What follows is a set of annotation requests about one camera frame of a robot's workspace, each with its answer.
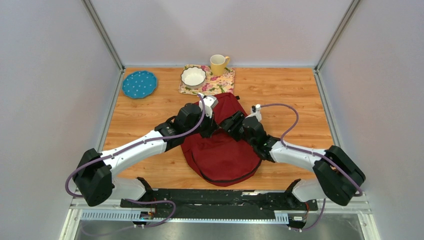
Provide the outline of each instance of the wall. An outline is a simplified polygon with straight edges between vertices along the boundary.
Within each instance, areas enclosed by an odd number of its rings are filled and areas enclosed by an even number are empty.
[[[1,1],[0,36],[0,239],[56,240],[118,69],[79,0]]]
[[[314,66],[351,0],[92,0],[125,65]]]
[[[381,239],[422,239],[424,3],[363,0],[322,70]]]

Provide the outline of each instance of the scalloped plate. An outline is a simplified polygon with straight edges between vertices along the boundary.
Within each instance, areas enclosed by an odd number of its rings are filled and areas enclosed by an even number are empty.
[[[155,91],[158,79],[149,71],[135,71],[122,84],[123,93],[132,99],[143,99]]]

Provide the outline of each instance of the gray floor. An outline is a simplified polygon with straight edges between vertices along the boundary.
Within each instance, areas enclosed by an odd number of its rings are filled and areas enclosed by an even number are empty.
[[[310,214],[308,224],[317,215]],[[84,221],[90,234],[103,234],[131,226],[121,221]],[[284,225],[243,223],[168,222],[153,228],[131,228],[116,234],[91,237],[77,233],[76,240],[363,240],[356,214],[325,214],[319,224],[306,232],[294,232]]]

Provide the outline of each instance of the wooden table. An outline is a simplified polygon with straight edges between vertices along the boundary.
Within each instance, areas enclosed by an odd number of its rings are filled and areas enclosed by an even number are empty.
[[[122,91],[116,102],[104,149],[109,150],[138,139],[176,115],[186,103],[199,99],[178,92],[182,68],[127,68],[125,77],[147,70],[158,79],[154,93],[131,99]],[[314,75],[309,68],[236,68],[234,94],[249,112],[252,105],[285,103],[297,109],[299,123],[286,136],[289,143],[309,148],[329,148],[332,137]],[[273,106],[262,111],[262,124],[275,137],[296,119],[288,108]],[[256,174],[241,183],[218,187],[204,181],[186,163],[180,147],[145,159],[123,171],[119,177],[143,177],[153,188],[285,190],[295,179],[315,177],[293,165],[263,161]]]

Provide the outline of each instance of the floral placemat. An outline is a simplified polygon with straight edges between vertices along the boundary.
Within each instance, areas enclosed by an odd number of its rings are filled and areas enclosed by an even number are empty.
[[[221,93],[233,93],[234,91],[234,80],[236,78],[236,71],[232,67],[226,67],[225,72],[221,76],[214,76],[211,72],[211,68],[206,65],[185,65],[184,69],[190,67],[199,67],[206,72],[206,80],[204,84],[197,88],[191,89],[187,87],[182,81],[180,81],[178,92],[182,94],[196,95],[198,93],[215,95]]]

